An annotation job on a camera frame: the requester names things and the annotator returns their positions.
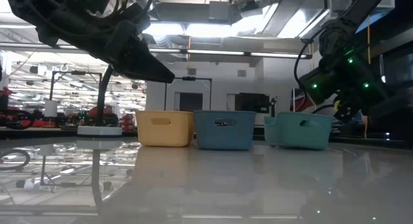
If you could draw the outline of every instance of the doorway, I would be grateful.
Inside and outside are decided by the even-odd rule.
[[[175,110],[193,112],[202,110],[203,94],[191,92],[177,92],[175,94]]]

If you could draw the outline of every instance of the glossy tabletop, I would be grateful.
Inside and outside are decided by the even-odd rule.
[[[0,172],[0,223],[410,223],[413,218],[413,155],[406,150],[336,143],[325,151],[289,150],[255,142],[251,151],[238,152],[199,150],[196,144],[143,147],[135,138],[113,141],[112,147],[81,141],[0,142],[32,157],[23,170]],[[4,161],[1,167],[22,159]],[[17,181],[25,181],[24,187],[17,188]]]

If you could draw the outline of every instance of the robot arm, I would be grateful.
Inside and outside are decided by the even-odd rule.
[[[116,8],[106,17],[109,0],[8,0],[13,13],[36,26],[39,40],[52,47],[62,39],[112,65],[130,79],[171,83],[175,77],[148,50],[141,32],[150,26],[137,3]]]
[[[359,25],[380,2],[355,0],[341,17],[331,22],[319,38],[323,56],[319,67],[299,79],[316,104],[338,94],[341,108],[335,117],[345,123],[360,109],[364,115],[377,113],[373,108],[393,96],[373,75],[367,60],[358,52],[357,43],[352,41]]]

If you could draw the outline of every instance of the yellow plastic bin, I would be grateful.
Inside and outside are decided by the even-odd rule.
[[[178,111],[136,111],[140,143],[152,147],[185,147],[194,138],[194,114]]]

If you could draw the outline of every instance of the blue plastic bin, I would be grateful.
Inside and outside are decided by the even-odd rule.
[[[265,118],[265,140],[284,147],[324,150],[328,147],[332,118],[301,112],[282,112]]]
[[[198,147],[209,150],[249,150],[254,135],[255,112],[195,111]]]

